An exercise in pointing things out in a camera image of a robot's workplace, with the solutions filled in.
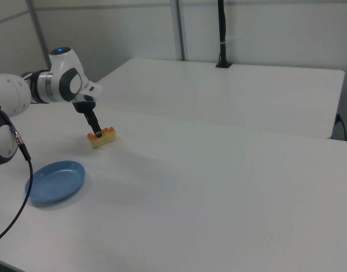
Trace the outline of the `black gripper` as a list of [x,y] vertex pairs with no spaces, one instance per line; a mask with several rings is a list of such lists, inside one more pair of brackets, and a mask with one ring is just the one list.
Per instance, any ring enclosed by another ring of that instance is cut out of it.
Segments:
[[102,137],[101,128],[99,126],[98,119],[93,111],[96,106],[95,98],[89,95],[83,95],[79,97],[77,101],[73,101],[72,104],[74,106],[74,109],[78,113],[84,114],[94,135],[97,138],[101,138]]

